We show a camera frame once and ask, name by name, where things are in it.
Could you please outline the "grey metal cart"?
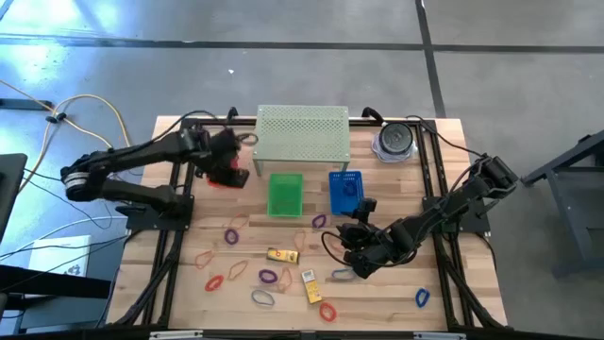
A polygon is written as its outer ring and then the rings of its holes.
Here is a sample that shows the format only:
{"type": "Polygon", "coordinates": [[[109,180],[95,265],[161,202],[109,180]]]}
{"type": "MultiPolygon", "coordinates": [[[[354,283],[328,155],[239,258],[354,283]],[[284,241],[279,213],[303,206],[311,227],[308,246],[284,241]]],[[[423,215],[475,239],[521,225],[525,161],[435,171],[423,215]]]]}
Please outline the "grey metal cart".
{"type": "Polygon", "coordinates": [[[574,147],[521,177],[521,182],[530,187],[542,179],[548,182],[579,253],[576,260],[554,266],[553,276],[604,269],[604,250],[596,248],[591,235],[604,232],[604,129],[581,138],[574,147]]]}

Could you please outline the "green plastic basket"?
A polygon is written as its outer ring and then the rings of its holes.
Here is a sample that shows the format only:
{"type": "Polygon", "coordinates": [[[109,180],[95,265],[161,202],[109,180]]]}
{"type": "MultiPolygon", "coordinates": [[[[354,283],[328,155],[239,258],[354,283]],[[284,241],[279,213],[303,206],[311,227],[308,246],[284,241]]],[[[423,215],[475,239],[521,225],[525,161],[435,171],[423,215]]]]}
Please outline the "green plastic basket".
{"type": "Polygon", "coordinates": [[[272,174],[267,214],[272,217],[300,217],[303,212],[303,186],[302,174],[272,174]]]}

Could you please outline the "black furniture beam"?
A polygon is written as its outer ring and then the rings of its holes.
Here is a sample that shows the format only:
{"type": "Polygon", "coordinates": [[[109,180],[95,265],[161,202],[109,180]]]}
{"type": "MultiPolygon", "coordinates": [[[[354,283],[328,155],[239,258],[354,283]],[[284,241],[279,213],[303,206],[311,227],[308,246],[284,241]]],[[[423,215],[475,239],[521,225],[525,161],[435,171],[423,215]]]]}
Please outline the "black furniture beam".
{"type": "Polygon", "coordinates": [[[0,336],[99,325],[117,270],[99,265],[83,277],[0,264],[0,336]]]}

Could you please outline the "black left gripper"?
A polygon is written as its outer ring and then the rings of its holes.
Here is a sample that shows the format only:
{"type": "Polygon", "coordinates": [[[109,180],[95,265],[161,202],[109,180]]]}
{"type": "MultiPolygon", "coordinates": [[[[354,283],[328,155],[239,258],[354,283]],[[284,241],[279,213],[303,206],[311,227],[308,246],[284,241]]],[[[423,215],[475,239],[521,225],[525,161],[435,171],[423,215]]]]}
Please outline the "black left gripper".
{"type": "Polygon", "coordinates": [[[249,178],[249,171],[233,168],[230,162],[239,157],[240,140],[232,129],[223,129],[210,138],[210,163],[203,173],[213,181],[229,188],[243,188],[249,178]]]}

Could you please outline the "grey rubber band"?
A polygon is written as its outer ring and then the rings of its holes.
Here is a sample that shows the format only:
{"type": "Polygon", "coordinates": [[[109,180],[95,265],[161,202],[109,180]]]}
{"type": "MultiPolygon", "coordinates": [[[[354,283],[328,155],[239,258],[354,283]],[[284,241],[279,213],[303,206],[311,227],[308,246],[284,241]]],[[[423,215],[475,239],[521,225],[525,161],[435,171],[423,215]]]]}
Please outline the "grey rubber band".
{"type": "Polygon", "coordinates": [[[257,289],[251,292],[252,301],[260,306],[274,306],[276,301],[274,297],[267,291],[257,289]]]}

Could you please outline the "black desk top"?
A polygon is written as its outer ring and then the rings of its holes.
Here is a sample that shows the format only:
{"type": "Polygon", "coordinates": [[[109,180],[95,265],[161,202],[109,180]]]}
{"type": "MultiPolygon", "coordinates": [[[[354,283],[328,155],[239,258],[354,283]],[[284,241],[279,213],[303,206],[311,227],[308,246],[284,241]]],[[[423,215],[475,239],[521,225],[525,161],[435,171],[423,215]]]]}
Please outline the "black desk top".
{"type": "Polygon", "coordinates": [[[26,161],[27,155],[23,153],[0,154],[0,242],[18,195],[26,161]]]}

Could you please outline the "white cardboard box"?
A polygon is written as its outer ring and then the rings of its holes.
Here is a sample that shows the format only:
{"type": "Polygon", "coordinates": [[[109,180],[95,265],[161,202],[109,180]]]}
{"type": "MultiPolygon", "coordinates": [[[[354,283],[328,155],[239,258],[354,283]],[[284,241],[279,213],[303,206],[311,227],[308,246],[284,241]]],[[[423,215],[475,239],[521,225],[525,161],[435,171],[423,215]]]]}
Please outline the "white cardboard box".
{"type": "Polygon", "coordinates": [[[85,277],[91,235],[43,239],[33,243],[28,268],[38,271],[85,277]]]}

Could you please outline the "black flat floor bar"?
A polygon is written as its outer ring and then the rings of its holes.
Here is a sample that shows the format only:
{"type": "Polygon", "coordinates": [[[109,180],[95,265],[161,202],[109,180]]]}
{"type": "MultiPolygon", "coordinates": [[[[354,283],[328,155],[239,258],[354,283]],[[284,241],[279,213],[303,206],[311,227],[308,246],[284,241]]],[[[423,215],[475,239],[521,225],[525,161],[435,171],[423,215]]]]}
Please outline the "black flat floor bar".
{"type": "Polygon", "coordinates": [[[0,109],[21,111],[51,111],[50,101],[35,101],[31,99],[0,98],[0,109]]]}

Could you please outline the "yellow crayon box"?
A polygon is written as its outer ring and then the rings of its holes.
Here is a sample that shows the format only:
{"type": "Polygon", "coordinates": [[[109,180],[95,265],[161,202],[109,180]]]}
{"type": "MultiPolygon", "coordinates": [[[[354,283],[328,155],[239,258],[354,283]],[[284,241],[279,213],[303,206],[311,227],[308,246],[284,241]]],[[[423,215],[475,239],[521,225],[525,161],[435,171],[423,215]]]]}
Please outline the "yellow crayon box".
{"type": "Polygon", "coordinates": [[[312,269],[303,271],[301,273],[301,278],[306,290],[306,295],[310,304],[314,304],[316,302],[320,302],[323,300],[320,290],[318,287],[318,281],[315,277],[314,271],[312,269]]]}
{"type": "Polygon", "coordinates": [[[282,262],[287,264],[299,264],[299,252],[289,249],[277,249],[269,247],[267,249],[266,258],[271,261],[282,262]]]}

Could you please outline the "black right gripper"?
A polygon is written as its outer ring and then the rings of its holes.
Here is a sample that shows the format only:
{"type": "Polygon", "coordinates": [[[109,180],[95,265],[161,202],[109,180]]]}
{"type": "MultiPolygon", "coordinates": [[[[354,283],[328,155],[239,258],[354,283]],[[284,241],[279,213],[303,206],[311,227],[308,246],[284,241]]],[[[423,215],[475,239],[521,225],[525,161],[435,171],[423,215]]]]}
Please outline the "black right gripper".
{"type": "Polygon", "coordinates": [[[369,223],[369,214],[376,207],[375,199],[364,198],[353,212],[358,223],[336,227],[341,237],[351,237],[351,240],[342,240],[344,257],[351,258],[355,273],[363,279],[394,258],[394,248],[386,239],[384,230],[369,223]]]}

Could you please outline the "green perforated metal shelf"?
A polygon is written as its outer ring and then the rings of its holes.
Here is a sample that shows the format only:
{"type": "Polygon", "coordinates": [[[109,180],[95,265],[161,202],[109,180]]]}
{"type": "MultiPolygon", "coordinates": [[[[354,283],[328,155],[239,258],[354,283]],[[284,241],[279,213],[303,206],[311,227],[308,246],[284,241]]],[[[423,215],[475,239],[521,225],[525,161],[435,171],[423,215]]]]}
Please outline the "green perforated metal shelf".
{"type": "Polygon", "coordinates": [[[255,134],[259,176],[265,162],[337,163],[342,172],[351,162],[346,106],[260,105],[255,134]]]}

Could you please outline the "red plastic basket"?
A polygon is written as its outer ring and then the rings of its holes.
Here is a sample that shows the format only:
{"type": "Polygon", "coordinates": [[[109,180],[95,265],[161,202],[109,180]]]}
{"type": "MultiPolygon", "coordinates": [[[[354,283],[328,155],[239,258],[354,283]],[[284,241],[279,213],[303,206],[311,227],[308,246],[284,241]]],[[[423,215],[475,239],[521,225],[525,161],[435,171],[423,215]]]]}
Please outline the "red plastic basket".
{"type": "MultiPolygon", "coordinates": [[[[238,168],[238,167],[239,167],[239,157],[236,157],[235,159],[233,159],[233,160],[230,162],[230,165],[231,165],[233,168],[238,168]]],[[[226,188],[226,187],[227,187],[225,184],[220,184],[220,183],[218,183],[218,182],[216,182],[216,181],[213,181],[213,180],[210,178],[210,176],[209,176],[209,175],[206,175],[206,182],[207,182],[207,184],[208,184],[209,186],[211,186],[211,187],[215,187],[215,188],[226,188]]]]}

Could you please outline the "blue plastic basket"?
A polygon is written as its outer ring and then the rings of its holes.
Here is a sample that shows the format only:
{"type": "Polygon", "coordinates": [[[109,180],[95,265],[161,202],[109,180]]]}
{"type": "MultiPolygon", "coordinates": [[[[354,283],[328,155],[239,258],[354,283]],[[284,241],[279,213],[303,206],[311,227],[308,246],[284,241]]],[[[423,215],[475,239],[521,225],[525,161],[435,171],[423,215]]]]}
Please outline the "blue plastic basket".
{"type": "Polygon", "coordinates": [[[359,203],[364,198],[362,174],[360,171],[330,172],[328,186],[331,213],[334,215],[352,213],[358,208],[359,203]],[[347,180],[354,181],[357,184],[358,193],[356,196],[346,196],[343,194],[343,183],[347,180]]]}

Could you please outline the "white cylinder with black top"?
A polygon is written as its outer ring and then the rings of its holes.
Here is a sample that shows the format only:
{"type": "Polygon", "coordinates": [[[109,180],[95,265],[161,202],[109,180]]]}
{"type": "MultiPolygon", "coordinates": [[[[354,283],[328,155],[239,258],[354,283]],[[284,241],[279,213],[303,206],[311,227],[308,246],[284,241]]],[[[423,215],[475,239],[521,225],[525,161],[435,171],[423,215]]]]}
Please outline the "white cylinder with black top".
{"type": "Polygon", "coordinates": [[[404,123],[389,123],[381,129],[378,143],[386,154],[405,154],[411,150],[413,143],[411,128],[404,123]]]}

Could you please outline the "silver metal bracket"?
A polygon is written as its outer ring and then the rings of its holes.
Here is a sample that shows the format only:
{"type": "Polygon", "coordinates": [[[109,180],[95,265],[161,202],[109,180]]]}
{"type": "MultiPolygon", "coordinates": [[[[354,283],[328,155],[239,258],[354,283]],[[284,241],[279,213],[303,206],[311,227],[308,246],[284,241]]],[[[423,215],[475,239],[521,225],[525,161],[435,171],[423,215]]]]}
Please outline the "silver metal bracket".
{"type": "Polygon", "coordinates": [[[148,340],[199,340],[203,338],[200,330],[152,331],[148,340]]]}
{"type": "Polygon", "coordinates": [[[413,334],[413,340],[467,340],[464,333],[419,331],[413,334]]]}

